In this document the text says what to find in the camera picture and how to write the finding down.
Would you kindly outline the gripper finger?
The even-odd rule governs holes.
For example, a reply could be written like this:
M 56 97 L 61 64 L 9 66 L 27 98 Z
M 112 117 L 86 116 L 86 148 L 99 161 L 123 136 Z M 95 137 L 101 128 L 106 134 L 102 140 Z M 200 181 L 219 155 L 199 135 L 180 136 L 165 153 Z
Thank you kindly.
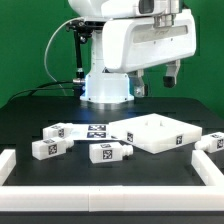
M 177 75 L 181 66 L 179 60 L 175 60 L 166 64 L 166 75 L 163 77 L 164 86 L 173 88 L 177 83 Z
M 148 94 L 148 86 L 143 81 L 144 70 L 136 70 L 128 74 L 133 84 L 134 96 L 138 98 L 145 97 Z

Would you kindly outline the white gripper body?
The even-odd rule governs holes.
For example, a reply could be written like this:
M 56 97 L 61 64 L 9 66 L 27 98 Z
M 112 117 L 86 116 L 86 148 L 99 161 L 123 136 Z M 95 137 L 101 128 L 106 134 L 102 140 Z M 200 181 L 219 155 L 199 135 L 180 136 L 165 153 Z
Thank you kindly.
M 150 17 L 107 21 L 102 32 L 105 67 L 129 73 L 193 56 L 196 51 L 194 18 L 189 9 L 174 25 L 155 27 Z

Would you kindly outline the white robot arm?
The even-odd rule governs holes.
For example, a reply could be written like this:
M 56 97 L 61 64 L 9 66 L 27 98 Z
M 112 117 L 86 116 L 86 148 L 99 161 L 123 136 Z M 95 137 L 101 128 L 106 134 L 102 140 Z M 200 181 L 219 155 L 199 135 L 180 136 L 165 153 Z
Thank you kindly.
M 144 70 L 164 64 L 176 85 L 180 60 L 196 51 L 195 21 L 183 0 L 68 0 L 78 45 L 92 41 L 82 101 L 120 104 L 147 95 Z

